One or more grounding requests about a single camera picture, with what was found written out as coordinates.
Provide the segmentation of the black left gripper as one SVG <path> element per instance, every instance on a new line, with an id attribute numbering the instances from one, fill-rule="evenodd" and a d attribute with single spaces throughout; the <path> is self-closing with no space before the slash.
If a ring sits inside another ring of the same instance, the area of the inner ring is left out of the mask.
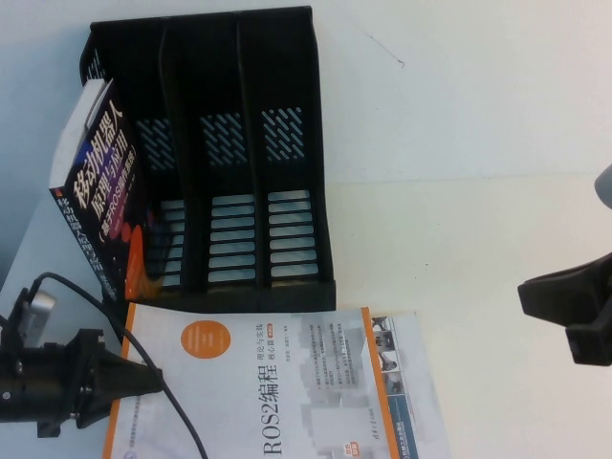
<path id="1" fill-rule="evenodd" d="M 106 351 L 103 332 L 81 329 L 65 345 L 46 343 L 42 350 L 51 359 L 51 370 L 43 383 L 43 397 L 51 401 L 51 412 L 36 422 L 39 438 L 56 438 L 64 422 L 73 419 L 86 428 L 109 416 L 115 401 L 159 393 L 163 372 Z M 106 402 L 96 387 L 99 361 L 104 352 Z"/>

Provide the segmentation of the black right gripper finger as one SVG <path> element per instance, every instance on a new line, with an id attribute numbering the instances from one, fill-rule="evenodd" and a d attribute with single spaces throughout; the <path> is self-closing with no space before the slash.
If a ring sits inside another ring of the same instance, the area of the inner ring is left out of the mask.
<path id="1" fill-rule="evenodd" d="M 525 315 L 557 325 L 588 324 L 611 296 L 611 254 L 517 287 Z"/>
<path id="2" fill-rule="evenodd" d="M 594 366 L 611 365 L 611 299 L 597 317 L 587 324 L 572 324 L 566 336 L 574 363 Z"/>

